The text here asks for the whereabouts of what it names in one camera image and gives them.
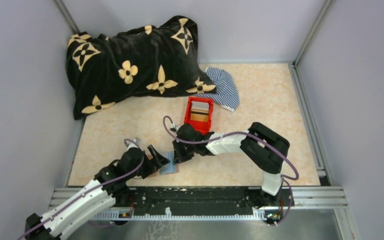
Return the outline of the red plastic bin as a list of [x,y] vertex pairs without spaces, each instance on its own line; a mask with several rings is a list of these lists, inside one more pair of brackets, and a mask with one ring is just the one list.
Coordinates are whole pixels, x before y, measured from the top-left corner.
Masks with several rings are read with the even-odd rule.
[[[199,113],[199,112],[191,112],[191,102],[192,101],[206,102],[206,103],[210,104],[209,112],[207,114],[205,114],[205,115],[209,115],[208,122],[193,121],[190,119],[191,113]],[[188,98],[188,101],[187,101],[183,123],[184,124],[190,124],[196,131],[200,132],[201,134],[206,134],[210,131],[210,128],[212,125],[213,108],[214,108],[214,103],[213,103],[212,99],[190,96]]]

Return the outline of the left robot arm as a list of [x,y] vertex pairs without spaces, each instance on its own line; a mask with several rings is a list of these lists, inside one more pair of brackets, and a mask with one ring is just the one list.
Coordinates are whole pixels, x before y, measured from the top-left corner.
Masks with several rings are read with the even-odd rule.
[[145,179],[170,160],[149,145],[147,155],[134,143],[120,159],[103,167],[80,191],[48,212],[31,214],[25,222],[21,240],[66,240],[75,230],[90,221],[98,213],[113,206],[128,207],[127,216],[133,213],[135,202],[127,181]]

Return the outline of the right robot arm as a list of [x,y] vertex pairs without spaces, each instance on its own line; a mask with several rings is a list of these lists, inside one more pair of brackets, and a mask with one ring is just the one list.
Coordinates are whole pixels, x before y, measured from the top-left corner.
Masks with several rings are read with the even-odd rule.
[[290,142],[267,126],[253,122],[247,131],[203,134],[185,123],[173,126],[169,132],[174,133],[173,161],[176,164],[187,162],[196,154],[203,157],[245,154],[262,170],[261,195],[266,200],[278,199]]

